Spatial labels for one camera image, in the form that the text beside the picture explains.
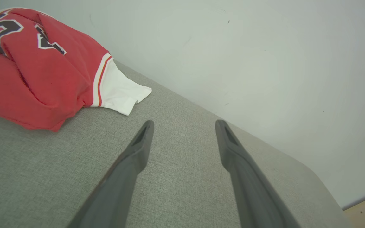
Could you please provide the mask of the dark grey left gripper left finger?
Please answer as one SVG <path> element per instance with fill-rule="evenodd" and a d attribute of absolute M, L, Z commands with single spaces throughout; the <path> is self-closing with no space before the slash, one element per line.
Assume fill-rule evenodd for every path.
<path fill-rule="evenodd" d="M 124 228 L 138 174 L 150 154 L 154 122 L 146 121 L 68 224 L 69 228 Z"/>

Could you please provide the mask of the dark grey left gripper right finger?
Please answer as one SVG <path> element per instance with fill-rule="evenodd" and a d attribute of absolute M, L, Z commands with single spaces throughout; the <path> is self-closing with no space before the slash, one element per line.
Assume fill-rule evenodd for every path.
<path fill-rule="evenodd" d="M 226 121 L 215 123 L 222 166 L 229 172 L 242 228 L 299 228 L 284 201 Z"/>

